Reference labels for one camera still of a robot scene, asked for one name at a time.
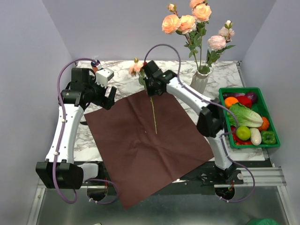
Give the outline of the dark red wrapping paper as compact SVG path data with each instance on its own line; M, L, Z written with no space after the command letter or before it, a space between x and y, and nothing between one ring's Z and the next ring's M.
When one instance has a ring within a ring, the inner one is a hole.
M145 91L85 115L124 209L213 158L209 143L171 94Z

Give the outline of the orange flower stem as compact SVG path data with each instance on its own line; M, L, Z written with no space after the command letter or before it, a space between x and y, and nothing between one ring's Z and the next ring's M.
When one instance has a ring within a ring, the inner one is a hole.
M176 14L167 15L163 19L161 27L162 27L162 31L165 34L177 33L186 38L187 43L185 47L187 47L190 50L189 57L191 56L194 57L197 70L199 70L200 67L196 59L196 49L193 46L194 42L190 36L191 32L196 31L195 18L191 15L183 15L180 18Z

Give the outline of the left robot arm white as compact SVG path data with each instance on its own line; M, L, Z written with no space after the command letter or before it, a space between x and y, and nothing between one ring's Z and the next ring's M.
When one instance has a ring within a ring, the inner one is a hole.
M114 105L116 88L106 96L108 82L114 72L101 68L73 68L71 81L61 91L59 118L52 146L45 161L36 164L36 172L47 188L79 189L89 180L93 185L103 182L104 174L97 163L74 164L74 146L80 120L85 109L93 103L104 109Z

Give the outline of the pink flower bunch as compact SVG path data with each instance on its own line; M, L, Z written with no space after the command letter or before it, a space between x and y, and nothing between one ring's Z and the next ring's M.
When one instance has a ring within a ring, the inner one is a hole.
M142 67L143 67L143 63L141 61L139 61L138 58L134 58L134 63L129 67L128 73L131 76L138 76L139 84L141 86L143 86L144 89L147 91L146 82L144 80L146 78L146 74L145 74L145 71L142 69ZM151 102L151 107L152 107L152 115L153 115L153 121L154 121L155 134L158 134L154 101L153 101L152 97L150 97L150 102Z

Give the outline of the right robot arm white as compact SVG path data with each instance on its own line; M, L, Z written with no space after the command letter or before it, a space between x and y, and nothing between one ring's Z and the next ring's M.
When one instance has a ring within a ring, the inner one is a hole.
M187 86L179 75L171 70L163 72L154 61L145 62L142 69L148 96L172 94L187 104L198 115L196 128L205 136L214 156L215 181L225 184L233 178L237 168L230 159L224 135L224 106L218 99L210 99Z

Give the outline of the pink flower stem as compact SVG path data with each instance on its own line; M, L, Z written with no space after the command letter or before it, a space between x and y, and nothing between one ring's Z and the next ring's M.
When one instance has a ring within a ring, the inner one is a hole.
M235 31L233 30L233 22L227 20L224 26L218 31L217 35L211 36L208 39L208 47L206 54L205 68L209 71L212 64L215 63L220 56L225 52L225 50L234 47L234 45L228 45Z

